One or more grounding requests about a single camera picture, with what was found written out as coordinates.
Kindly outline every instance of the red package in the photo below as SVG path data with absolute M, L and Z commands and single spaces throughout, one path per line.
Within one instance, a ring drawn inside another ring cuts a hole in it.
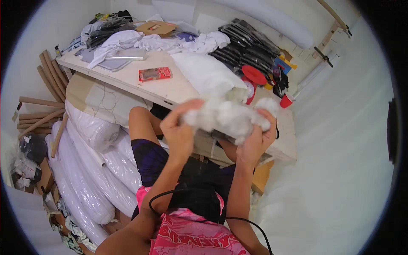
M 168 78 L 171 78 L 171 72 L 168 67 L 139 70 L 139 81 L 141 82 Z

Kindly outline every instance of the red cup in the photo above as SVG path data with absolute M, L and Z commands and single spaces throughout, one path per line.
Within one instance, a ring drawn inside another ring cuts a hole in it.
M 282 100 L 280 102 L 280 105 L 282 106 L 282 108 L 287 108 L 289 107 L 293 101 L 294 101 L 294 97 L 289 95 L 288 93 L 285 93 L 285 95 L 282 97 Z

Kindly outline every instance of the cardboard box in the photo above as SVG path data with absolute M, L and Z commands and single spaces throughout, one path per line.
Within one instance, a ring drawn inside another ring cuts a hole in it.
M 171 32 L 176 28 L 178 28 L 178 25 L 158 20 L 150 20 L 139 26 L 136 31 L 143 32 L 145 35 L 156 34 L 164 38 L 171 36 Z
M 52 185 L 55 183 L 54 177 L 52 176 L 51 169 L 48 165 L 48 158 L 45 157 L 40 164 L 41 168 L 41 179 L 35 185 L 37 186 L 38 193 L 43 195 L 51 190 Z

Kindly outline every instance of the person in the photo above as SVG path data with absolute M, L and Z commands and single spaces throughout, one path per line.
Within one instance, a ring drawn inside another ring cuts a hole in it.
M 227 219 L 230 230 L 222 224 L 226 216 L 248 219 L 253 172 L 274 142 L 275 129 L 263 133 L 254 125 L 252 134 L 238 147 L 219 140 L 235 165 L 189 164 L 193 130 L 180 123 L 180 118 L 203 103 L 200 99 L 183 103 L 163 121 L 142 107 L 130 111 L 129 135 L 142 177 L 136 194 L 138 207 L 130 223 L 106 238 L 96 255 L 269 254 L 249 223 Z M 258 112 L 276 126 L 267 110 Z M 167 140 L 168 154 L 156 137 L 161 134 Z M 197 169 L 189 170 L 188 165 Z M 155 196 L 172 190 L 179 192 L 154 199 L 153 210 L 150 208 Z

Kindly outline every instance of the hand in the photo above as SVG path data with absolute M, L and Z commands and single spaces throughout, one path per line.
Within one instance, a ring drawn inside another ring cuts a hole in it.
M 271 128 L 262 133 L 258 125 L 253 125 L 252 134 L 237 148 L 237 164 L 251 171 L 276 138 L 276 119 L 265 109 L 258 109 L 258 113 L 271 123 Z
M 193 152 L 193 129 L 186 123 L 179 126 L 179 120 L 184 113 L 192 109 L 200 109 L 203 104 L 204 100 L 201 99 L 187 101 L 171 111 L 160 123 L 160 128 L 169 145 L 169 159 L 181 164 L 187 162 Z

